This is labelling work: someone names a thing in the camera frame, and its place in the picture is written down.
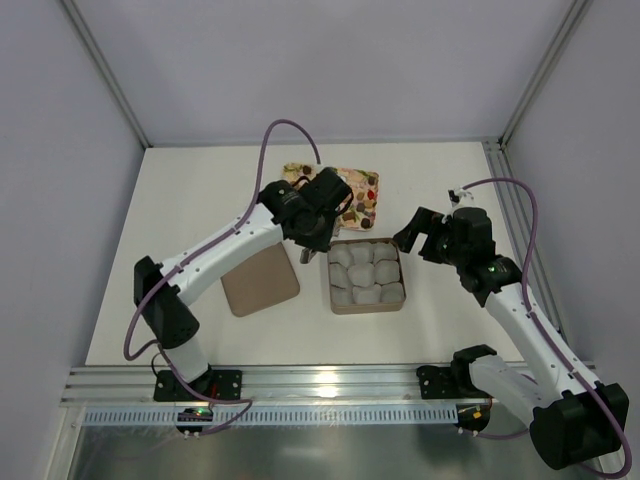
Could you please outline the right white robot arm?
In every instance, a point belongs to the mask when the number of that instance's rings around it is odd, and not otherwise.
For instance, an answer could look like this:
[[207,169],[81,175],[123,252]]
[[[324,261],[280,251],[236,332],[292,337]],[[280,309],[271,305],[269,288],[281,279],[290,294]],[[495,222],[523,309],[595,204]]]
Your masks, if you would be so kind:
[[628,396],[617,383],[603,384],[534,305],[522,271],[497,254],[486,211],[460,207],[443,214],[420,207],[393,240],[408,253],[419,235],[426,237],[420,257],[456,270],[462,287],[504,329],[533,376],[525,378],[494,349],[478,345],[454,355],[451,368],[459,388],[503,404],[527,427],[538,455],[554,470],[628,452]]

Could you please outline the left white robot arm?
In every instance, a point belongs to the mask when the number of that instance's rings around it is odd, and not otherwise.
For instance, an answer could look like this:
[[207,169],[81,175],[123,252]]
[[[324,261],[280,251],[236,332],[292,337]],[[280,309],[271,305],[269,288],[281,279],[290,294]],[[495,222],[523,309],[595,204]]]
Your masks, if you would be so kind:
[[226,229],[164,262],[145,256],[134,266],[136,316],[144,318],[176,381],[193,398],[211,372],[190,310],[209,287],[254,255],[290,240],[310,252],[328,250],[336,220],[354,194],[331,168],[292,185],[269,183],[252,208]]

